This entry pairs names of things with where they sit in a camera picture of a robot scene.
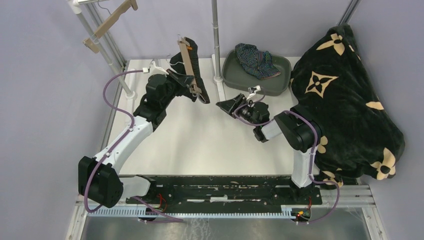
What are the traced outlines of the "wooden clip hanger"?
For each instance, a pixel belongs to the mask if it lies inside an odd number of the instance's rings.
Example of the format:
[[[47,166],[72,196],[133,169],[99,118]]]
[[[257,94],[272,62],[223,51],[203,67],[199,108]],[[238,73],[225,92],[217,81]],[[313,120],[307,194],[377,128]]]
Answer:
[[[190,92],[195,94],[199,100],[204,103],[207,102],[207,98],[203,93],[203,89],[198,84],[200,78],[199,67],[194,67],[195,64],[195,42],[188,37],[181,37],[177,40],[180,52],[170,58],[168,64],[172,70],[179,74],[194,76],[194,81],[191,85]]]

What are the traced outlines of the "black striped underwear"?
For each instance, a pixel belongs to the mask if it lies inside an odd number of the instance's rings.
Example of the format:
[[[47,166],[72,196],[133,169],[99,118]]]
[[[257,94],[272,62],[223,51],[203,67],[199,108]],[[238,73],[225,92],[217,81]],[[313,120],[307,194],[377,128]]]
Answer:
[[[171,57],[168,64],[177,73],[178,76],[194,76],[191,87],[183,95],[192,102],[200,100],[203,104],[210,104],[210,97],[206,90],[204,81],[201,77],[198,45],[194,40],[188,37],[182,37],[178,40],[180,52]]]

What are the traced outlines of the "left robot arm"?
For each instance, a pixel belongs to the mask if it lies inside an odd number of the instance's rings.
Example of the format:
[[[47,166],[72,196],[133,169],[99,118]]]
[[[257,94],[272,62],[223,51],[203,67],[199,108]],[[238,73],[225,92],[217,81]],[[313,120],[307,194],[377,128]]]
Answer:
[[[152,74],[148,78],[146,94],[134,113],[106,102],[112,109],[127,115],[130,122],[103,150],[93,157],[84,156],[78,162],[77,190],[83,196],[87,212],[98,210],[89,207],[89,200],[106,208],[114,207],[121,198],[139,197],[147,204],[156,200],[158,191],[151,186],[151,180],[143,176],[120,177],[119,173],[140,143],[165,119],[172,100],[188,93],[194,81],[193,75],[167,69],[165,73]]]

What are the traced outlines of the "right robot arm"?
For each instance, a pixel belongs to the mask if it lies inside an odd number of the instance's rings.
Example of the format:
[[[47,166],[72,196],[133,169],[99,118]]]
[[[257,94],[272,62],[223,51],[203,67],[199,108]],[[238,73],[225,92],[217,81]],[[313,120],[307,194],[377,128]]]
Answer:
[[[255,138],[265,143],[283,135],[294,151],[289,198],[301,204],[309,198],[306,188],[314,182],[313,165],[315,154],[324,136],[324,128],[302,105],[298,104],[270,117],[269,106],[263,98],[252,101],[242,93],[236,97],[215,104],[229,116],[254,127]]]

